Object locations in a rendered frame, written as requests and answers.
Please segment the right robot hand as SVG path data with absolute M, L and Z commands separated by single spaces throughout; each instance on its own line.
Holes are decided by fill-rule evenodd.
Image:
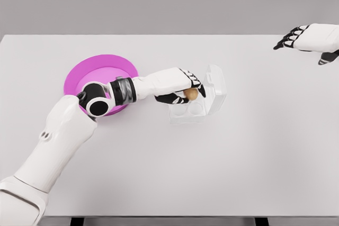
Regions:
M 339 58 L 339 25 L 300 25 L 293 28 L 273 47 L 291 48 L 305 52 L 320 52 L 318 64 L 325 65 Z

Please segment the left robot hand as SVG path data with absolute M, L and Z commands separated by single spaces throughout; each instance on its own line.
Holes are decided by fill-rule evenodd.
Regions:
M 177 67 L 155 73 L 155 99 L 165 104 L 186 104 L 189 99 L 180 97 L 176 92 L 196 88 L 206 98 L 206 91 L 202 82 L 188 70 Z

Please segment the brown egg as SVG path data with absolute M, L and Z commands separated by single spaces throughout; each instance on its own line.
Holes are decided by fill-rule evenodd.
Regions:
M 186 99 L 189 101 L 196 100 L 198 98 L 199 91 L 197 88 L 189 88 L 183 91 Z

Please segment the clear plastic egg box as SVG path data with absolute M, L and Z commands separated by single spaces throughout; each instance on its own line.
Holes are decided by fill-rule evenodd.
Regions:
M 187 104 L 169 106 L 169 121 L 171 124 L 186 124 L 203 122 L 207 115 L 218 112 L 227 95 L 226 83 L 222 69 L 210 64 L 204 81 L 206 97 L 198 98 Z

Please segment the pink round plate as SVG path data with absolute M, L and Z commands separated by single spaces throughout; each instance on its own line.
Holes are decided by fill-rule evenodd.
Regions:
M 137 69 L 116 55 L 97 55 L 78 63 L 67 75 L 64 94 L 79 98 L 80 108 L 91 118 L 120 112 L 137 100 L 132 82 Z

